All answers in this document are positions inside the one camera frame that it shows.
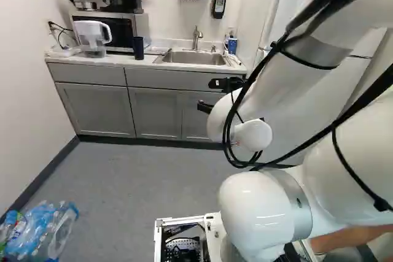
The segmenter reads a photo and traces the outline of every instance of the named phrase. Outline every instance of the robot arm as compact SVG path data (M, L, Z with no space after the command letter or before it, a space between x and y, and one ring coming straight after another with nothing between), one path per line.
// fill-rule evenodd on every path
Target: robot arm
M390 0L341 2L343 5L335 4L332 11L325 3L318 14L299 21L315 3L306 0L289 24L287 35L279 40L279 51L257 67L260 72L251 74L250 85L234 91L235 103L228 94L215 105L208 119L212 140L224 144L240 141L255 153L263 150L274 130L259 118L309 90L341 62L369 28L393 22ZM389 73L392 81L392 67ZM236 110L244 123L233 115ZM392 114L390 93L346 118L333 133L329 129L301 166L243 172L228 178L219 193L221 216L229 239L243 258L248 262L273 261L291 241L351 225L393 223L393 212L378 210L375 198L349 172L355 171L388 206L393 204ZM350 163L349 169L340 154Z
M305 0L298 15L302 15L313 1ZM241 124L238 117L234 117L233 140L240 141L240 144L246 141L246 147L249 141L260 141L258 148L251 146L248 147L249 150L263 150L272 139L271 130L258 118L265 117L273 109L287 106L318 83L329 70L338 66L348 56L371 27L391 26L393 7L389 5L389 0L355 0L321 23L312 33L303 36L314 19L315 17L292 31L288 39L294 41L284 48L287 54L280 52L272 57L261 73L257 73L259 76L254 83L251 82L252 85L237 107L246 125ZM237 99L241 92L242 89L234 91L233 98ZM208 119L208 135L213 141L222 140L225 119L231 107L232 98L228 94L213 108ZM253 122L248 128L248 121L255 119L256 123ZM255 136L245 139L247 136L243 133L249 134L251 129L254 129L252 134ZM257 134L255 129L261 129L261 132Z

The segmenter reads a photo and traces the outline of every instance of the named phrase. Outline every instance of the countertop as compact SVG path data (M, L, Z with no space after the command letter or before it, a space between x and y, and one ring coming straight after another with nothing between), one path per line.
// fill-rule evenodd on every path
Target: countertop
M228 74L246 74L247 69L243 65L238 65L229 58L224 58L227 65L213 66L207 64L178 64L178 63L154 63L159 55L145 55L144 60L137 61L134 56L130 55L107 55L104 58L87 58L80 53L69 57L45 57L48 63L64 64L87 64L94 66L113 66L137 69L161 69L172 71L190 71L190 72L215 72Z

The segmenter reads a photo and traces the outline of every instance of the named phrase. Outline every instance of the gray carpet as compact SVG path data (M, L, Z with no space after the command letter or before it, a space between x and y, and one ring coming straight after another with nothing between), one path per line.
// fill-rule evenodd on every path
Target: gray carpet
M151 262L154 220L217 211L218 188L236 172L221 151L83 142L27 207L77 204L62 261Z

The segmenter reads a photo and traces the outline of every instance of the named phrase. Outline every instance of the sink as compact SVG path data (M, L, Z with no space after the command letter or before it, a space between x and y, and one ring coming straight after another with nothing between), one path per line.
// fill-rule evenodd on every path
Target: sink
M226 65L223 56L219 53L197 51L168 52L161 61L164 63L179 64L210 64L215 66Z

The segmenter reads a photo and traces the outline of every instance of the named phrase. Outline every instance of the power cord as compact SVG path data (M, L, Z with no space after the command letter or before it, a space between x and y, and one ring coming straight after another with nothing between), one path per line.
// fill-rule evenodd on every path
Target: power cord
M59 30L59 31L60 31L59 35L57 35L57 42L58 42L59 46L61 47L61 49L66 49L66 47L63 46L63 45L61 44L61 42L60 42L60 36L61 36L63 33L66 34L67 36L69 36L70 38L74 39L74 40L77 42L77 40L76 40L76 38L75 38L74 36L71 36L70 34L68 34L68 33L66 32L66 31L74 32L74 30L64 28L64 27L62 27L62 26L60 26L60 25L58 25L58 24L56 24L56 23L54 23L54 22L52 22L52 21L48 21L48 25L49 25L49 28L50 28L51 30Z

